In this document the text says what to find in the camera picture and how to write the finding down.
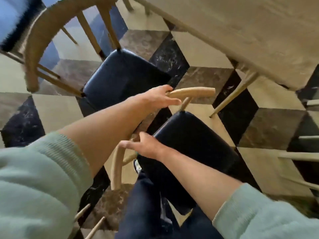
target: table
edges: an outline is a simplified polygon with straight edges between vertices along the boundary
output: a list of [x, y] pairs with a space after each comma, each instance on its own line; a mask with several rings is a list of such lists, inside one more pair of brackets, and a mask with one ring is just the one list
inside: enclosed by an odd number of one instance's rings
[[259, 75], [303, 88], [319, 61], [319, 0], [135, 0], [251, 71], [214, 111]]

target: light green sleeve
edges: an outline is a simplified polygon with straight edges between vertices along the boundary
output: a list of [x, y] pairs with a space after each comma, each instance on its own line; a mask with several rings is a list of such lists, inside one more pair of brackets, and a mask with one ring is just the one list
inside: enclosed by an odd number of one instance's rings
[[213, 225], [224, 239], [319, 238], [319, 220], [309, 219], [292, 205], [272, 201], [243, 184], [224, 203]]
[[68, 238], [92, 183], [87, 161], [64, 135], [51, 133], [24, 148], [1, 149], [1, 238]]

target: pants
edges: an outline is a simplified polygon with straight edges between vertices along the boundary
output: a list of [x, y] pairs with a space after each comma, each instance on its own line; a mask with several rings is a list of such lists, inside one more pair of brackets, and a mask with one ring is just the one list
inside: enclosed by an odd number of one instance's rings
[[115, 239], [223, 239], [212, 222], [196, 206], [181, 227], [154, 184], [141, 171], [128, 198], [127, 210]]

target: black leather seat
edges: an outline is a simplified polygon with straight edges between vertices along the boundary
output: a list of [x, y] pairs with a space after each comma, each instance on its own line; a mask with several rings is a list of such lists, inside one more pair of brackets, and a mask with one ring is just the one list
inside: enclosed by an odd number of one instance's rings
[[[189, 112], [175, 113], [153, 135], [162, 144], [174, 148], [223, 173], [237, 161], [235, 151], [200, 119]], [[138, 162], [150, 180], [179, 213], [185, 215], [195, 205], [174, 175], [159, 161], [138, 155]]]
[[83, 92], [91, 106], [99, 111], [126, 100], [130, 96], [165, 85], [171, 77], [136, 54], [113, 51], [91, 79]]

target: sleeve cuff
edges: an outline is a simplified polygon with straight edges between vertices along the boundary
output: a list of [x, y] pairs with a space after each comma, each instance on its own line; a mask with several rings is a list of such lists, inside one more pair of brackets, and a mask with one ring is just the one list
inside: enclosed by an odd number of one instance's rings
[[225, 239], [239, 238], [258, 210], [271, 202], [249, 184], [243, 184], [219, 209], [213, 226]]
[[65, 135], [52, 132], [27, 146], [56, 162], [70, 177], [80, 197], [92, 185], [89, 164], [79, 147]]

